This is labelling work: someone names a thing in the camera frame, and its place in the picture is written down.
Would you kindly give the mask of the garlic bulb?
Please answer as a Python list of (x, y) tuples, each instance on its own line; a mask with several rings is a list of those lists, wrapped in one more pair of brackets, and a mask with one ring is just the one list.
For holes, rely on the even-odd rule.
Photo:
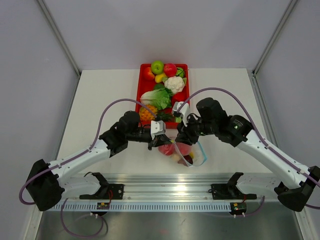
[(172, 154), (170, 157), (174, 162), (178, 162), (181, 159), (181, 156), (176, 153)]

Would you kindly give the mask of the pink peach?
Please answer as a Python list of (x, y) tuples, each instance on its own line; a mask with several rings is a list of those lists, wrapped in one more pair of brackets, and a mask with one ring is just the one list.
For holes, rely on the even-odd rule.
[(183, 156), (189, 155), (192, 151), (192, 147), (188, 144), (177, 142), (176, 145)]

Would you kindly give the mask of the dark red onion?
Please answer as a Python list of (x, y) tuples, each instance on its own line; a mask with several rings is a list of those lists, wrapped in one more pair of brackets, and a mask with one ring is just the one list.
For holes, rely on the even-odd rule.
[(190, 155), (185, 155), (177, 163), (184, 165), (186, 167), (190, 167), (191, 165), (193, 165), (194, 162), (193, 162), (193, 158)]

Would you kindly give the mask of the clear zip top bag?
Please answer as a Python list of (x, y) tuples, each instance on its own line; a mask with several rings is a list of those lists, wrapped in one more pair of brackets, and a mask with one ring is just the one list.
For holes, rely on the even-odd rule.
[(208, 157), (200, 142), (188, 145), (176, 142), (174, 137), (170, 137), (170, 143), (159, 146), (158, 151), (170, 157), (174, 162), (186, 167), (199, 167), (203, 165)]

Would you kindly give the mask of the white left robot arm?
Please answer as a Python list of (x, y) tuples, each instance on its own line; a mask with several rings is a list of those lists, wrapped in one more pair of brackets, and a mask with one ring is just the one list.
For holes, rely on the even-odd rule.
[(88, 148), (67, 159), (46, 163), (36, 161), (26, 181), (26, 190), (41, 212), (47, 211), (62, 199), (110, 199), (113, 196), (109, 182), (99, 172), (84, 177), (75, 174), (109, 159), (128, 147), (129, 142), (146, 143), (149, 150), (170, 144), (166, 125), (153, 120), (149, 127), (140, 126), (139, 114), (127, 111), (109, 130), (102, 133)]

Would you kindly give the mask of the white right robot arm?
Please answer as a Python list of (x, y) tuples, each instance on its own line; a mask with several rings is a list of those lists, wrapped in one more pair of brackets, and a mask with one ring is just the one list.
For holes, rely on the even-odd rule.
[(196, 105), (199, 115), (190, 106), (176, 102), (172, 114), (180, 117), (176, 142), (194, 145), (200, 136), (214, 135), (221, 142), (237, 148), (268, 168), (274, 177), (245, 176), (236, 172), (227, 183), (211, 187), (213, 199), (254, 200), (258, 195), (277, 198), (288, 209), (301, 212), (307, 206), (320, 182), (320, 169), (308, 167), (289, 157), (261, 136), (253, 123), (240, 115), (227, 115), (220, 103), (211, 97)]

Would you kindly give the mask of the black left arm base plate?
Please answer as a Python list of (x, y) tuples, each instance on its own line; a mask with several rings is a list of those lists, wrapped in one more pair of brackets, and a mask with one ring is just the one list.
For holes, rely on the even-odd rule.
[(109, 183), (101, 186), (98, 191), (92, 195), (83, 194), (79, 198), (81, 200), (122, 200), (124, 195), (124, 184)]

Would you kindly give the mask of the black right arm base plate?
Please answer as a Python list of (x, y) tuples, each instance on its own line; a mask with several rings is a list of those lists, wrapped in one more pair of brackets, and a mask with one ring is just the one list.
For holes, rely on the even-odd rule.
[(227, 183), (214, 183), (210, 185), (208, 193), (213, 200), (256, 200), (256, 194), (244, 194), (235, 185)]

